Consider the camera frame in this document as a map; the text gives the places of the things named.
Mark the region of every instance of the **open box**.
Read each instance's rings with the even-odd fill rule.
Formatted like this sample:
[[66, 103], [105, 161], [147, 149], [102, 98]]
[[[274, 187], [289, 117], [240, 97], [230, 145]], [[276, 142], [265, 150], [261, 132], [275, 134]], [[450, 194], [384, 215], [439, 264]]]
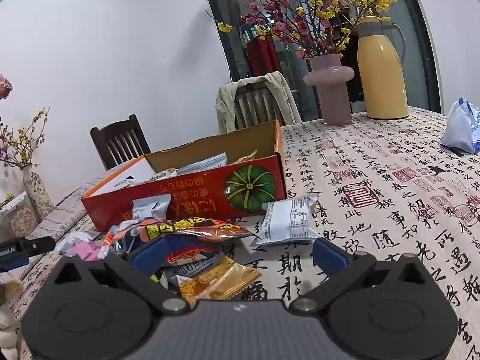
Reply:
[[[255, 159], [234, 164], [257, 150]], [[128, 162], [82, 197], [98, 231], [131, 218], [132, 200], [170, 194], [167, 219], [203, 216], [231, 219], [263, 214], [262, 203], [285, 199], [282, 134], [278, 121], [201, 138]], [[128, 176], [180, 168], [226, 152], [227, 165], [111, 191]]]

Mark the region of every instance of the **yellow thermos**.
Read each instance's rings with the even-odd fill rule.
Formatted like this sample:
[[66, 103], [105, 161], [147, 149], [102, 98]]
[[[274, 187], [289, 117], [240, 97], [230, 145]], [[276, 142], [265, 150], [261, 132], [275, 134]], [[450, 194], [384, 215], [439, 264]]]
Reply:
[[[389, 17], [365, 16], [358, 22], [358, 69], [367, 116], [373, 119], [401, 119], [409, 115], [402, 63], [407, 47], [396, 24], [382, 25]], [[399, 58], [384, 30], [400, 33], [403, 54]]]

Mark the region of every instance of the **red cloth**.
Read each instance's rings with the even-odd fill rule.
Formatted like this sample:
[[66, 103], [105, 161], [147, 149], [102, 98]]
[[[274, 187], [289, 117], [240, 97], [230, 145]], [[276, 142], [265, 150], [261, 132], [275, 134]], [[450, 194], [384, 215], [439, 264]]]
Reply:
[[265, 40], [255, 38], [247, 43], [247, 56], [252, 75], [263, 76], [274, 71], [282, 72], [277, 50], [270, 36]]

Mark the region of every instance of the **white patterned vase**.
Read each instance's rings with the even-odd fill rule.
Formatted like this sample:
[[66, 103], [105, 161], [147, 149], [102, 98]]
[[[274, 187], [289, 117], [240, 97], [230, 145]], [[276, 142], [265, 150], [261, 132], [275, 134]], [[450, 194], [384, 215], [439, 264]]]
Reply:
[[38, 173], [32, 170], [32, 166], [27, 166], [22, 169], [23, 172], [23, 186], [30, 198], [33, 208], [38, 214], [40, 220], [44, 220], [46, 216], [54, 209], [52, 201], [50, 200], [47, 191], [42, 183]]

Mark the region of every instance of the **pumpkin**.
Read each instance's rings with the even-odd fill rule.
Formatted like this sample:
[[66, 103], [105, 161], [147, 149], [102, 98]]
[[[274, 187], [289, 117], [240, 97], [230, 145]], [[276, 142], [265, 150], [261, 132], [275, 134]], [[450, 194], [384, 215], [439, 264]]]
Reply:
[[239, 211], [255, 214], [262, 204], [272, 202], [277, 194], [273, 175], [261, 166], [245, 165], [226, 177], [224, 193]]

